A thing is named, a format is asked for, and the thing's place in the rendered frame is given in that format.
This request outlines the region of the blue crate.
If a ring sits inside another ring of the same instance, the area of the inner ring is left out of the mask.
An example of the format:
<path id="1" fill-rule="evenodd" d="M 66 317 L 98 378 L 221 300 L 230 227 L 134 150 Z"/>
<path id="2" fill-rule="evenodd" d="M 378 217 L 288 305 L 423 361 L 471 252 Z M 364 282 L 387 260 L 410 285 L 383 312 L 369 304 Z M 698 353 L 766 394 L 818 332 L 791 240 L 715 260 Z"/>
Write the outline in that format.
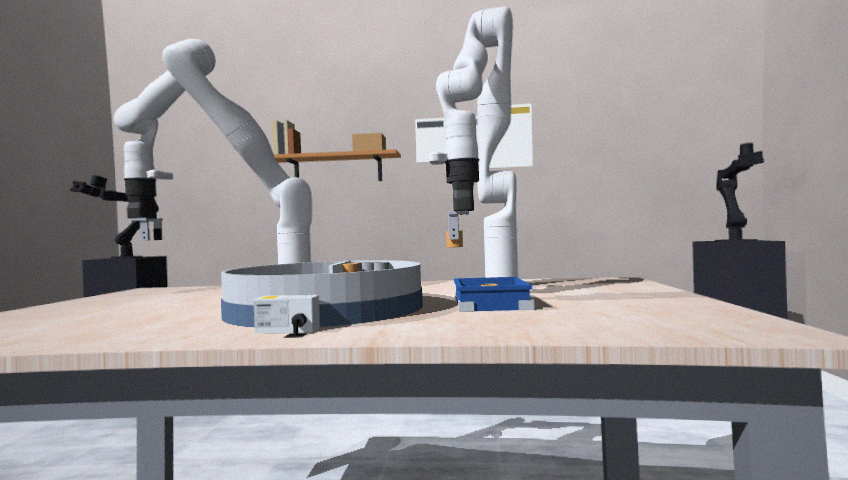
<path id="1" fill-rule="evenodd" d="M 454 278 L 454 283 L 457 303 L 474 302 L 474 311 L 519 310 L 519 300 L 530 300 L 532 289 L 531 284 L 518 277 Z"/>

